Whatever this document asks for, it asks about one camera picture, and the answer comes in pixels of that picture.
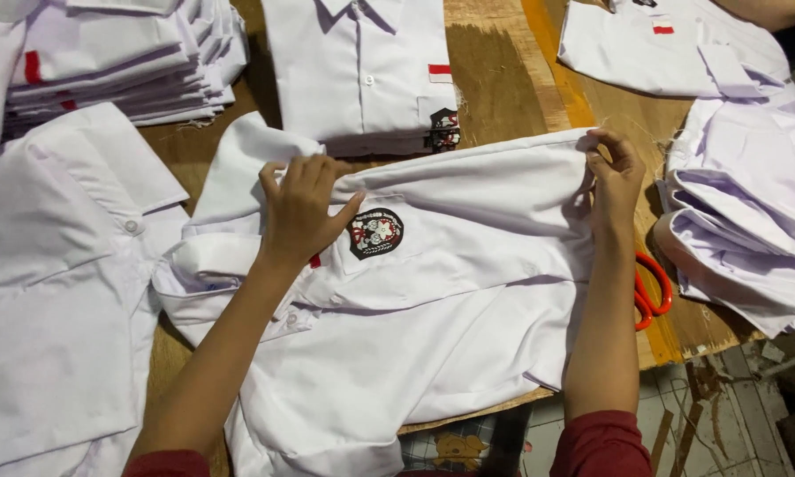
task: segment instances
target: tiled floor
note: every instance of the tiled floor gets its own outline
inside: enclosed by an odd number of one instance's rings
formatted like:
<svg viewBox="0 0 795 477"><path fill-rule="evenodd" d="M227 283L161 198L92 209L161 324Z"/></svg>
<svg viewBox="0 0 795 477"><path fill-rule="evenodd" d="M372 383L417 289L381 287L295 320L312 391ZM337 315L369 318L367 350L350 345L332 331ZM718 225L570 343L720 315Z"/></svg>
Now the tiled floor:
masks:
<svg viewBox="0 0 795 477"><path fill-rule="evenodd" d="M694 393L683 365L642 372L637 417L643 443L652 453L664 413L673 414L661 457L654 462L657 476L795 475L781 457L785 455L783 443L774 427L774 422L786 415L783 399L773 383L757 382L751 377L762 359L758 357L760 347L760 343L752 343L721 355L695 358ZM687 429L684 414L693 415L696 399L701 406L700 418L697 426ZM527 448L531 451L522 455L524 477L548 475L563 427L561 395L535 403L527 432ZM689 445L682 465L678 447L684 435Z"/></svg>

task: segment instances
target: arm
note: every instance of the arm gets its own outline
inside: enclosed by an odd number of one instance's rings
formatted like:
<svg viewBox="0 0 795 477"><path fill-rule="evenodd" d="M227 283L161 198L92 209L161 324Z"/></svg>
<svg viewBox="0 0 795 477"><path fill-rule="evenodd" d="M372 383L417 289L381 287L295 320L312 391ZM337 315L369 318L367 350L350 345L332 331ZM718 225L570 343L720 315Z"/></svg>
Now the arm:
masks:
<svg viewBox="0 0 795 477"><path fill-rule="evenodd" d="M769 31L795 27L795 0L713 0L728 12Z"/></svg>
<svg viewBox="0 0 795 477"><path fill-rule="evenodd" d="M153 451L191 449L209 457L254 359L265 326L309 258L336 241L362 203L357 193L336 215L329 194L347 165L326 156L295 158L281 186L269 163L259 173L268 224L259 253L230 304L146 419L130 459Z"/></svg>
<svg viewBox="0 0 795 477"><path fill-rule="evenodd" d="M597 178L592 229L595 260L583 321L563 391L565 420L595 411L636 413L639 401L639 362L633 311L636 271L633 210L645 166L633 146L619 134L589 131L613 157L587 154Z"/></svg>

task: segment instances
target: red sleeve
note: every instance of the red sleeve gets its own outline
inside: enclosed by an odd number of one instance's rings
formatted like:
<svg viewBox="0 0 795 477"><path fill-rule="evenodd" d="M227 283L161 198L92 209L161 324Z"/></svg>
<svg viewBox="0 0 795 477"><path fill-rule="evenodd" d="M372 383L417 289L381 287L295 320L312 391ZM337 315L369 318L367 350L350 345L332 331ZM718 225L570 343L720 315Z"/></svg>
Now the red sleeve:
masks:
<svg viewBox="0 0 795 477"><path fill-rule="evenodd" d="M133 459L121 477L209 477L209 464L196 450L159 450Z"/></svg>
<svg viewBox="0 0 795 477"><path fill-rule="evenodd" d="M550 477L651 477L636 414L598 411L565 426Z"/></svg>

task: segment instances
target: hand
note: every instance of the hand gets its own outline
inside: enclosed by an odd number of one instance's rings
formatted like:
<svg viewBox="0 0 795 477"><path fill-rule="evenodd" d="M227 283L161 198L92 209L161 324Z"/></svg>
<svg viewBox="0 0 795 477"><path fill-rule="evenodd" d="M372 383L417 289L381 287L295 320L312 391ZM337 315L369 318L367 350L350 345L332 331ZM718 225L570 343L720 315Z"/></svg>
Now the hand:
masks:
<svg viewBox="0 0 795 477"><path fill-rule="evenodd" d="M336 178L350 166L325 155L291 160L286 177L277 185L274 172L285 164L269 162L259 172L268 200L268 225L257 262L288 265L297 274L308 260L336 241L359 212L365 194L357 192L335 216L327 214Z"/></svg>
<svg viewBox="0 0 795 477"><path fill-rule="evenodd" d="M597 150L586 154L589 169L597 178L592 230L596 235L632 231L633 212L642 188L645 164L625 136L608 129L593 129L587 135L597 138L612 157L610 162Z"/></svg>

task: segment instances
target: scissors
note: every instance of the scissors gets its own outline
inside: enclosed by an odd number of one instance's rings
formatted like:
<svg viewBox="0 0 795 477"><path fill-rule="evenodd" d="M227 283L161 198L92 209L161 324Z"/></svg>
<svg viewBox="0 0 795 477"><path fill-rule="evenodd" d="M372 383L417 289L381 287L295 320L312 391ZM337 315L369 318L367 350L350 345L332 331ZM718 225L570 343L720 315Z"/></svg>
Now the scissors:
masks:
<svg viewBox="0 0 795 477"><path fill-rule="evenodd" d="M668 279L668 275L666 275L666 271L663 270L663 267L659 266L653 258L637 250L636 263L647 268L647 270L656 277L657 282L659 282L659 291L662 292L662 303L659 304L659 307L656 307L654 302L651 301L651 297L647 295L645 284L642 283L639 271L636 270L636 286L633 289L633 301L636 303L636 309L638 309L639 313L642 315L642 320L636 323L636 331L642 331L651 324L654 317L664 315L671 309L672 293L671 282Z"/></svg>

